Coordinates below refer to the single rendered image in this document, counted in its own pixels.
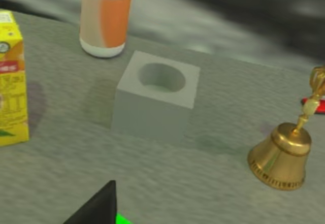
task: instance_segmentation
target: green object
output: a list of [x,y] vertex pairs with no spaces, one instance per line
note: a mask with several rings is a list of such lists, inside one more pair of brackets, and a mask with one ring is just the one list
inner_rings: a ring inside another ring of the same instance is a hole
[[132,224],[130,221],[125,219],[122,215],[116,215],[116,224]]
[[3,130],[0,130],[0,137],[5,137],[5,136],[14,136],[13,134],[11,133],[8,133],[6,131],[3,131]]

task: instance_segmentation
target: table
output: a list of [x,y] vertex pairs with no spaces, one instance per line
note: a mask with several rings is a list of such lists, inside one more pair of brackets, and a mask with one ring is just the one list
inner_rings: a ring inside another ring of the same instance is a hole
[[[60,224],[109,180],[134,224],[323,223],[323,116],[303,188],[274,190],[251,173],[251,147],[295,122],[308,72],[268,68],[128,38],[122,56],[96,59],[78,27],[15,14],[25,38],[31,140],[0,149],[0,223]],[[201,67],[182,142],[111,133],[115,87],[135,50]]]

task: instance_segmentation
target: gray cube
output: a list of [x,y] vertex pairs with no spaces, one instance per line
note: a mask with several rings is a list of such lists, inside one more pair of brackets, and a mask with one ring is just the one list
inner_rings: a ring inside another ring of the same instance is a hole
[[136,51],[116,89],[111,130],[160,141],[182,139],[200,68]]

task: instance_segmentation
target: yellow carton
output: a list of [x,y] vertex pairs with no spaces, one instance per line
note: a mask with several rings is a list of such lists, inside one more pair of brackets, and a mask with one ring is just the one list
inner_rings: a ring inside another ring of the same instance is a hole
[[0,10],[0,146],[29,140],[23,37],[12,12]]

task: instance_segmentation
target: blurry background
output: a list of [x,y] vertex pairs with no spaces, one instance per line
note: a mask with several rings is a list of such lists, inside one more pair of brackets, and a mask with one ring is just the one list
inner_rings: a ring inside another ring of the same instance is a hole
[[[80,0],[0,0],[78,23]],[[325,0],[133,0],[129,33],[240,60],[305,69],[325,58]]]

